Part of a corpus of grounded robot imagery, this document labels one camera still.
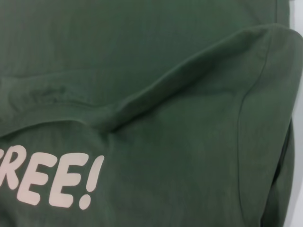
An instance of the stitching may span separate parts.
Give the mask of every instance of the stitching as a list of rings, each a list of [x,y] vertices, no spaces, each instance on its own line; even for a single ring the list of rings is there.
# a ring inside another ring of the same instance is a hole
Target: stitching
[[[270,30],[270,37],[271,38],[268,42],[267,52],[266,52],[266,55],[265,55],[265,60],[264,60],[264,64],[262,66],[261,72],[260,72],[258,78],[256,79],[256,81],[252,84],[252,86],[244,94],[243,99],[242,99],[241,104],[240,104],[239,113],[238,113],[238,120],[237,120],[237,124],[238,124],[237,125],[237,128],[238,128],[238,130],[237,130],[238,190],[239,190],[240,210],[241,210],[242,219],[244,221],[244,224],[246,223],[246,219],[245,219],[244,212],[243,212],[243,204],[242,204],[242,199],[241,199],[241,187],[240,187],[240,152],[239,152],[240,117],[241,117],[241,111],[242,111],[243,104],[244,104],[244,101],[245,101],[246,97],[253,90],[253,88],[258,84],[258,82],[261,80],[261,77],[262,77],[263,72],[265,70],[265,66],[267,64],[267,60],[268,60],[268,56],[269,56],[269,50],[270,50],[272,40],[273,40],[273,30],[274,29],[275,29],[275,27],[272,27],[272,29]]]

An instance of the green t-shirt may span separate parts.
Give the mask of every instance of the green t-shirt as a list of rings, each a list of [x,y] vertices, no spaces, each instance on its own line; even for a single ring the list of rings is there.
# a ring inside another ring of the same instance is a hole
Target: green t-shirt
[[[281,227],[287,5],[0,3],[0,227]]]

